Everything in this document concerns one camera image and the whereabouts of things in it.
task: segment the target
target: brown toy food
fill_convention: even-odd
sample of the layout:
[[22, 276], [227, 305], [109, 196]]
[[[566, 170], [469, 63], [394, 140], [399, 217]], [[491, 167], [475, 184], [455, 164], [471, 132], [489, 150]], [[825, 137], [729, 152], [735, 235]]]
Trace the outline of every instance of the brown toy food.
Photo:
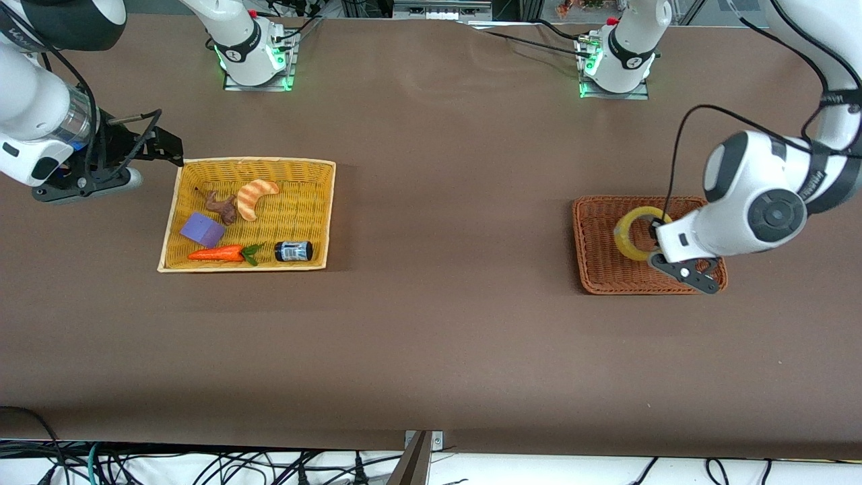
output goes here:
[[243, 219], [247, 221], [257, 220], [258, 215], [254, 213], [254, 206], [258, 203], [258, 199], [275, 193], [278, 193], [278, 185], [275, 182], [261, 179], [252, 180], [242, 186], [236, 194], [236, 209]]
[[236, 207], [234, 207], [235, 196], [230, 196], [225, 200], [216, 200], [216, 191], [209, 191], [207, 194], [207, 203], [205, 207], [207, 211], [218, 212], [222, 216], [224, 225], [230, 225], [236, 222]]

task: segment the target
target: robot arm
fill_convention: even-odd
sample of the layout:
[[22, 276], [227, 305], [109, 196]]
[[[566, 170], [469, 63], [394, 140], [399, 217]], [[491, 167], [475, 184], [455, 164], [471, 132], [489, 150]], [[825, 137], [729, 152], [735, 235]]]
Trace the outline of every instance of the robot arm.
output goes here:
[[224, 70], [241, 85], [262, 85], [285, 69], [276, 56], [281, 24], [252, 18], [240, 0], [180, 0], [203, 22]]
[[[666, 263], [774, 249], [794, 238], [810, 214], [828, 211], [862, 186], [862, 2], [760, 0], [772, 33], [794, 48], [823, 83], [821, 122], [809, 142], [745, 131], [706, 164], [708, 204], [656, 229], [657, 269], [691, 284]], [[801, 150], [791, 146], [806, 148]]]
[[[240, 0], [181, 0], [206, 26], [235, 83], [260, 85], [285, 69], [284, 28], [253, 19]], [[0, 171], [44, 202], [135, 188], [131, 158], [182, 166], [182, 142], [153, 122], [137, 135], [39, 66], [36, 53], [106, 50], [126, 24], [122, 0], [0, 0]]]
[[649, 75], [656, 47], [672, 18], [668, 0], [628, 0], [619, 23], [590, 32], [599, 48], [584, 75], [605, 91], [632, 91]]

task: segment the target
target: yellow wicker basket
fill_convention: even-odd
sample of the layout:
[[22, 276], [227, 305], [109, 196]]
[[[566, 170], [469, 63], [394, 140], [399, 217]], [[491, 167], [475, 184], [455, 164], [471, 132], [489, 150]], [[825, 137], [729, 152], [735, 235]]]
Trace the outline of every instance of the yellow wicker basket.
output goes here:
[[[218, 198], [236, 194], [255, 179], [278, 184], [280, 193], [260, 198], [258, 219], [248, 222], [237, 217], [228, 226], [219, 245], [263, 244], [255, 259], [245, 262], [189, 261], [188, 254], [203, 247], [179, 234], [192, 212], [215, 220], [217, 214], [204, 208], [209, 191]], [[295, 158], [215, 158], [187, 160], [177, 173], [171, 215], [162, 246], [161, 273], [214, 273], [226, 271], [303, 271], [326, 267], [329, 250], [329, 219], [335, 187], [335, 164], [331, 161]], [[280, 262], [275, 259], [275, 243], [311, 241], [311, 261]]]

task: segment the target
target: brown wicker basket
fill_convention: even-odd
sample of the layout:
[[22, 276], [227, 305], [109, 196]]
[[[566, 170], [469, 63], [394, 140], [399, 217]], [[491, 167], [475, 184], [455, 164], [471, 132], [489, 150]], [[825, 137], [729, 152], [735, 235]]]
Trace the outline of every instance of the brown wicker basket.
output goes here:
[[[662, 207], [664, 203], [663, 197], [596, 195], [579, 198], [572, 204], [578, 269], [586, 291], [594, 294], [700, 294], [650, 268], [645, 261], [628, 259], [614, 243], [614, 228], [623, 216], [643, 205]], [[699, 197], [674, 197], [668, 213], [676, 220], [704, 204], [706, 200]], [[646, 221], [634, 222], [631, 238], [638, 249], [648, 251], [655, 246]], [[712, 276], [718, 282], [719, 291], [728, 286], [723, 259]]]

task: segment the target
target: wicker basket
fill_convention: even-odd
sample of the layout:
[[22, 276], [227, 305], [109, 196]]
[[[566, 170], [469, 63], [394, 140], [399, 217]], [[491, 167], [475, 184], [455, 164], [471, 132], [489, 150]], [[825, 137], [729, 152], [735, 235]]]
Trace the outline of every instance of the wicker basket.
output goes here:
[[[673, 280], [645, 261], [632, 261], [623, 256], [614, 243], [614, 228], [631, 210], [652, 205], [662, 207], [663, 197], [630, 197], [601, 195], [579, 198], [572, 204], [575, 248], [578, 269], [584, 288], [594, 294], [700, 294], [697, 290]], [[668, 214], [678, 219], [703, 206], [699, 197], [674, 197]], [[648, 223], [635, 221], [630, 234], [638, 249], [651, 250], [655, 241], [649, 236]], [[724, 260], [713, 271], [719, 291], [728, 286], [728, 271]]]
[[[204, 208], [207, 192], [218, 191], [218, 198], [236, 194], [255, 179], [278, 184], [280, 193], [260, 199], [258, 220], [237, 217], [228, 226], [219, 245], [263, 244], [255, 255], [259, 265], [245, 262], [189, 261], [186, 256], [202, 247], [179, 234], [192, 212], [218, 220]], [[329, 219], [335, 186], [335, 164], [331, 161], [291, 158], [219, 158], [188, 160], [177, 174], [171, 214], [162, 247], [161, 273], [214, 273], [226, 271], [303, 271], [326, 267], [329, 249]], [[311, 241], [311, 261], [279, 262], [275, 243]]]

